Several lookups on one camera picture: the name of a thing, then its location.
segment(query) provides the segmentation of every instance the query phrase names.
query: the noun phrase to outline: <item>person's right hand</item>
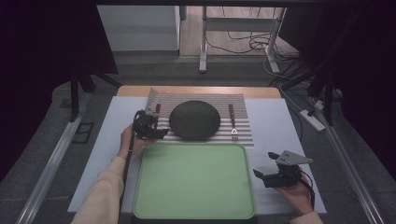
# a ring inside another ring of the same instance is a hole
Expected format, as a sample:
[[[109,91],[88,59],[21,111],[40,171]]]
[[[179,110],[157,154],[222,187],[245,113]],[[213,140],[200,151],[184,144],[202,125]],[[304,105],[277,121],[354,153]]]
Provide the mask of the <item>person's right hand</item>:
[[[306,182],[305,174],[302,174],[302,180]],[[300,182],[291,188],[274,188],[288,200],[300,216],[311,213],[314,208],[311,205],[311,199],[308,189]]]

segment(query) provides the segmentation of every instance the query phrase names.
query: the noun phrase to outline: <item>gray floor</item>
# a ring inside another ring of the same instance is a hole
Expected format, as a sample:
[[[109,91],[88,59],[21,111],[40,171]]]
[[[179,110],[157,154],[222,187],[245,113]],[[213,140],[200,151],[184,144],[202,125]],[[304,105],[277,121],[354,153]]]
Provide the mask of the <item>gray floor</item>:
[[[120,70],[111,75],[124,85],[201,85],[201,86],[267,86],[275,77],[265,72],[262,58],[209,57],[207,73],[198,72],[198,58],[177,57],[172,53],[115,53]],[[288,62],[279,64],[281,70]],[[96,136],[116,88],[93,77],[97,86],[83,124],[92,125],[91,134],[76,134],[51,187],[38,210],[34,223],[69,223],[73,218],[66,209],[82,175]],[[306,85],[292,88],[306,97]],[[15,223],[41,171],[64,131],[70,116],[70,87],[68,83],[53,92],[53,103],[46,118],[22,156],[0,184],[0,223]],[[286,94],[299,107],[307,102],[289,91]],[[307,157],[317,180],[320,195],[328,214],[321,215],[325,223],[370,223],[347,176],[337,159],[326,134],[316,132],[294,114],[298,109],[290,104],[290,115],[296,132],[302,138]],[[370,190],[387,223],[396,220],[396,184],[373,151],[344,119],[340,104],[333,104],[332,120],[366,187]],[[293,215],[259,217],[260,223],[284,223]]]

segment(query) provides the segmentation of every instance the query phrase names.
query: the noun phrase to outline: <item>fork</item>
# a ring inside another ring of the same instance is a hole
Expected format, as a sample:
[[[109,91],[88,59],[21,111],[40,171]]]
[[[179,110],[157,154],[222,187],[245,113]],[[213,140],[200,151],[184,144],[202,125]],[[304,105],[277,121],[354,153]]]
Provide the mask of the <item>fork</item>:
[[[231,130],[231,138],[233,140],[238,140],[238,132],[235,129],[235,115],[233,113],[233,105],[229,104],[228,108],[230,109],[231,124],[233,125],[233,129]]]

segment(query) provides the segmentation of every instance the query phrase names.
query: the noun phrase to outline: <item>round dark plate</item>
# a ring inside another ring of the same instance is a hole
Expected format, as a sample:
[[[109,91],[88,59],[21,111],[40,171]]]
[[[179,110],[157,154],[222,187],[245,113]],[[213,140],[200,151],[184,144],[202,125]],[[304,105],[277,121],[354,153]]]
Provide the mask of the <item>round dark plate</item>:
[[[169,125],[175,135],[186,141],[204,141],[220,126],[218,110],[206,102],[184,102],[172,111]]]

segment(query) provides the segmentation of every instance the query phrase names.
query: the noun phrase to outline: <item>striped cloth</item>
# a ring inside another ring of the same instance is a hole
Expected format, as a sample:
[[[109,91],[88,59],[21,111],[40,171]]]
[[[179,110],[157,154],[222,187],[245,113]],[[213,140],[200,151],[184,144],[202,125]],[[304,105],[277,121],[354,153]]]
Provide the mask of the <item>striped cloth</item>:
[[[161,105],[160,117],[158,121],[158,129],[169,129],[169,116],[173,109],[181,103],[187,101],[203,101],[213,105],[220,114],[220,127],[214,136],[205,142],[210,143],[237,143],[241,144],[245,149],[253,149],[253,137],[251,134],[250,124],[248,120],[248,112],[245,106],[243,94],[174,94],[166,92],[157,92],[150,90],[148,96],[147,108],[155,111],[156,105]],[[233,112],[235,116],[235,127],[238,131],[238,140],[231,138],[231,118],[229,104],[233,104]],[[164,142],[181,142],[181,138],[176,136],[172,130],[162,140]]]

